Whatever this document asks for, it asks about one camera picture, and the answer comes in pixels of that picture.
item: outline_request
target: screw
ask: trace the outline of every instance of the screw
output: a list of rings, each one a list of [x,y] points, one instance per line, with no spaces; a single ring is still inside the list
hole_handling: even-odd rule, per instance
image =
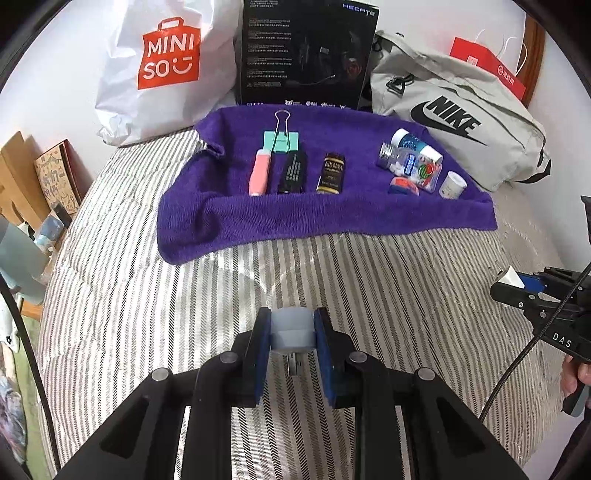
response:
[[[368,359],[367,353],[364,352],[351,352],[349,354],[349,360],[356,364],[362,364]]]
[[[161,382],[162,380],[166,380],[168,378],[168,369],[167,368],[157,368],[152,372],[152,380],[156,382]]]
[[[435,372],[430,368],[422,368],[418,371],[418,377],[425,382],[430,382],[435,379]]]
[[[224,352],[220,355],[220,360],[223,364],[232,364],[238,360],[238,354],[234,352]]]

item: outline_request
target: white plastic bag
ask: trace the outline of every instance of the white plastic bag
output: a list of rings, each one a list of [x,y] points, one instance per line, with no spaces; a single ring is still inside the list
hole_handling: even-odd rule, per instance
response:
[[[96,99],[104,142],[128,145],[235,104],[241,0],[115,0]]]

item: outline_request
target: white striped comforter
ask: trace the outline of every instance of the white striped comforter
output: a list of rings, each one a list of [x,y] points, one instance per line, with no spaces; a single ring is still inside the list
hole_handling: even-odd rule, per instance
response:
[[[265,241],[168,265],[158,202],[197,145],[189,130],[117,150],[63,244],[38,346],[62,462],[150,371],[199,367],[251,328],[260,306],[326,306],[359,349],[403,371],[431,367],[481,410],[531,337],[519,311],[489,298],[491,283],[509,263],[559,265],[516,191],[495,194],[498,232]],[[521,464],[560,409],[560,362],[536,347],[489,414]],[[291,379],[272,355],[267,380],[258,408],[233,412],[234,477],[352,479],[354,416],[328,408],[314,357]],[[179,450],[177,471],[182,440]]]

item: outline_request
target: black product box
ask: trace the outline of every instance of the black product box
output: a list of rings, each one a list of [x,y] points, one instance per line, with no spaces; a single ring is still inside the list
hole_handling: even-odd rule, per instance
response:
[[[240,103],[356,109],[378,14],[343,0],[245,0]]]

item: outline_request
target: gray nike bag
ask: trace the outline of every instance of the gray nike bag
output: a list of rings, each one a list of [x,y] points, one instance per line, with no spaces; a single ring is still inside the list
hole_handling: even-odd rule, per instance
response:
[[[550,174],[544,127],[493,74],[378,32],[372,55],[372,107],[429,133],[483,188],[531,183]]]

